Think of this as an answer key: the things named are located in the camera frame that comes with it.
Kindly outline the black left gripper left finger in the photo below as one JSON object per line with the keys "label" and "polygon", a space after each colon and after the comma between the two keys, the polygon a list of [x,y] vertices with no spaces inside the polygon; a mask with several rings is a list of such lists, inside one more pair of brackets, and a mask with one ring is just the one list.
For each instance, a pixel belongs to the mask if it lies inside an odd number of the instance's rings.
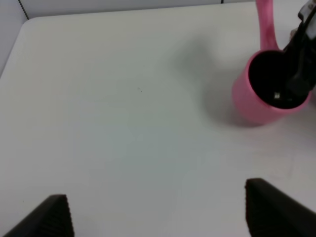
{"label": "black left gripper left finger", "polygon": [[67,196],[50,195],[6,237],[74,237],[75,231]]}

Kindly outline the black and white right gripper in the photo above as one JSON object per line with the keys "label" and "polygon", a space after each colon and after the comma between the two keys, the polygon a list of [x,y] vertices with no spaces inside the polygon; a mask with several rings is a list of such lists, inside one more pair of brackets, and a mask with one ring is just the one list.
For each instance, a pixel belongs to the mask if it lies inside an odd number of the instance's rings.
{"label": "black and white right gripper", "polygon": [[316,85],[316,1],[307,1],[298,17],[301,23],[291,31],[290,43],[284,48],[284,89],[303,97]]}

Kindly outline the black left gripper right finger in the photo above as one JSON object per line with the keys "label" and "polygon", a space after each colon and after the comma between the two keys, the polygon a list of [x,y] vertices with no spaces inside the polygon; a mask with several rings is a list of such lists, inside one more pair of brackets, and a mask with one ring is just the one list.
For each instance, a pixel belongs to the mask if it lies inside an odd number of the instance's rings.
{"label": "black left gripper right finger", "polygon": [[246,180],[245,218],[252,237],[316,235],[316,213],[262,178]]}

